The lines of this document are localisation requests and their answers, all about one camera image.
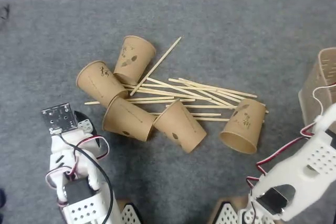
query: white perforated panel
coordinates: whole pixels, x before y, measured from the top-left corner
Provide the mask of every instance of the white perforated panel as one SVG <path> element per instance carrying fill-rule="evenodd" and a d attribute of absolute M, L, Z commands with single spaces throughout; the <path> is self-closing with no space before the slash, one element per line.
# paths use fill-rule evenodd
<path fill-rule="evenodd" d="M 123 224 L 141 224 L 139 217 L 132 205 L 126 205 L 121 213 Z"/>
<path fill-rule="evenodd" d="M 336 153 L 333 148 L 321 143 L 307 158 L 308 164 L 319 174 L 329 175 L 336 170 Z"/>
<path fill-rule="evenodd" d="M 101 193 L 63 208 L 69 224 L 83 224 L 106 216 L 107 207 Z"/>
<path fill-rule="evenodd" d="M 253 210 L 245 212 L 245 215 L 244 215 L 245 223 L 252 223 L 253 222 L 253 217 L 254 217 Z M 272 219 L 268 218 L 267 216 L 263 216 L 261 218 L 256 216 L 254 224 L 275 224 L 275 223 Z"/>
<path fill-rule="evenodd" d="M 238 215 L 230 203 L 223 205 L 215 224 L 237 224 Z"/>
<path fill-rule="evenodd" d="M 274 221 L 267 216 L 263 216 L 262 218 L 262 224 L 275 224 Z"/>
<path fill-rule="evenodd" d="M 245 215 L 244 215 L 245 223 L 252 223 L 254 214 L 255 213 L 252 210 L 245 212 Z M 256 219 L 254 220 L 254 224 L 263 224 L 259 216 L 256 216 Z"/>
<path fill-rule="evenodd" d="M 93 126 L 89 119 L 79 122 L 78 128 L 82 129 L 85 133 L 92 133 L 93 131 Z"/>

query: black object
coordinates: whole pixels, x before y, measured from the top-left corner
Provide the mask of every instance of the black object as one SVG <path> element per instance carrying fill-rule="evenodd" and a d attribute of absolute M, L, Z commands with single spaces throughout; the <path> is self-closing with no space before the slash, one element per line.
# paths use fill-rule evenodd
<path fill-rule="evenodd" d="M 88 177 L 68 182 L 64 186 L 64 190 L 67 193 L 67 199 L 70 205 L 90 198 L 96 194 L 96 192 L 89 185 Z"/>
<path fill-rule="evenodd" d="M 6 203 L 6 195 L 5 192 L 0 189 L 0 208 L 2 208 Z"/>
<path fill-rule="evenodd" d="M 91 134 L 94 135 L 94 136 L 97 135 L 97 130 L 96 130 L 93 122 L 89 119 L 89 117 L 87 115 L 85 115 L 82 112 L 76 111 L 76 110 L 74 111 L 74 114 L 75 114 L 75 117 L 77 119 L 77 122 L 81 122 L 81 121 L 84 121 L 84 120 L 88 119 L 90 121 L 90 123 L 92 124 L 92 127 L 93 127 L 93 131 L 91 132 Z M 100 147 L 99 139 L 96 139 L 96 143 L 97 143 L 98 147 Z"/>
<path fill-rule="evenodd" d="M 139 221 L 140 221 L 140 224 L 143 224 L 142 216 L 141 216 L 141 214 L 140 214 L 138 208 L 135 206 L 135 204 L 133 204 L 133 203 L 128 203 L 128 204 L 125 205 L 125 207 L 126 207 L 127 205 L 133 207 L 134 212 L 136 213 L 136 215 L 137 215 L 137 217 L 138 217 L 138 219 L 139 219 Z"/>
<path fill-rule="evenodd" d="M 336 149 L 336 134 L 332 132 L 330 129 L 327 129 L 325 132 L 332 137 L 330 146 Z"/>
<path fill-rule="evenodd" d="M 59 134 L 58 135 L 65 144 L 71 146 L 72 148 L 75 149 L 75 151 L 77 152 L 80 152 L 81 154 L 83 154 L 89 161 L 91 161 L 95 167 L 102 173 L 104 179 L 106 180 L 108 186 L 109 186 L 109 191 L 110 191 L 110 206 L 109 206 L 109 210 L 107 211 L 107 214 L 106 214 L 106 217 L 104 218 L 103 222 L 101 224 L 106 224 L 106 222 L 108 221 L 108 219 L 110 218 L 110 215 L 112 213 L 112 207 L 113 207 L 113 188 L 112 188 L 112 184 L 111 184 L 111 181 L 109 179 L 109 176 L 107 176 L 106 172 L 104 171 L 103 168 L 101 168 L 101 166 L 95 161 L 92 159 L 92 157 L 89 156 L 89 154 L 87 154 L 85 151 L 83 151 L 81 148 L 73 145 L 73 144 L 70 144 L 68 143 L 63 137 L 62 137 L 62 134 Z"/>
<path fill-rule="evenodd" d="M 261 197 L 257 198 L 257 202 L 267 209 L 267 211 L 269 211 L 272 215 L 282 213 L 282 210 L 288 203 L 287 199 L 273 187 L 265 192 Z"/>
<path fill-rule="evenodd" d="M 229 201 L 223 201 L 221 203 L 221 205 L 220 205 L 220 207 L 218 209 L 218 212 L 216 213 L 216 216 L 215 216 L 214 221 L 212 222 L 212 224 L 215 224 L 217 222 L 220 212 L 222 211 L 224 205 L 227 204 L 227 203 L 229 203 L 231 205 L 231 202 L 229 202 Z"/>
<path fill-rule="evenodd" d="M 11 9 L 9 7 L 9 4 L 7 4 L 6 6 L 3 6 L 1 8 L 1 14 L 0 17 L 4 20 L 9 18 L 9 13 L 10 13 Z"/>
<path fill-rule="evenodd" d="M 53 106 L 41 112 L 51 135 L 66 133 L 77 129 L 78 122 L 72 113 L 69 103 Z"/>

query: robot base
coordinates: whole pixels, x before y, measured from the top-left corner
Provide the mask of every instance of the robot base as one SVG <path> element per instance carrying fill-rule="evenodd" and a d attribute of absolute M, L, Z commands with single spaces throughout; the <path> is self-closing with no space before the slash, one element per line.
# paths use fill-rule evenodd
<path fill-rule="evenodd" d="M 207 224 L 239 224 L 238 212 L 246 208 L 248 196 L 228 197 L 218 200 Z M 264 217 L 262 220 L 255 220 L 255 224 L 284 224 L 282 221 L 273 221 Z"/>

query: black circuit board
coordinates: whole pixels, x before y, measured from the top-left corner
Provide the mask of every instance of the black circuit board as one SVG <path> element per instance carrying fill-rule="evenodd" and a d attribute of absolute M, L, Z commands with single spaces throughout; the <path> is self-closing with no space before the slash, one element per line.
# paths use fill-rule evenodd
<path fill-rule="evenodd" d="M 69 103 L 44 109 L 41 113 L 51 135 L 72 131 L 78 127 Z"/>

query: paper cup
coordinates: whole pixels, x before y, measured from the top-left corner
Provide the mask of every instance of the paper cup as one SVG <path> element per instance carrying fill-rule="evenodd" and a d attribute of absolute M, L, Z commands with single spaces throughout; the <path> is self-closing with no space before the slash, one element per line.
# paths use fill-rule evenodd
<path fill-rule="evenodd" d="M 115 78 L 105 62 L 89 63 L 78 74 L 76 85 L 107 108 L 114 97 L 126 98 L 127 90 Z"/>
<path fill-rule="evenodd" d="M 190 153 L 206 136 L 205 130 L 180 100 L 176 100 L 166 108 L 153 125 L 171 141 L 181 145 L 187 153 Z"/>
<path fill-rule="evenodd" d="M 236 151 L 255 153 L 265 112 L 266 108 L 260 102 L 252 99 L 242 100 L 220 133 L 220 138 Z"/>
<path fill-rule="evenodd" d="M 155 47 L 147 40 L 126 36 L 114 69 L 115 76 L 122 83 L 137 85 L 155 53 Z"/>
<path fill-rule="evenodd" d="M 154 120 L 155 116 L 147 111 L 116 97 L 106 110 L 103 130 L 146 142 Z"/>

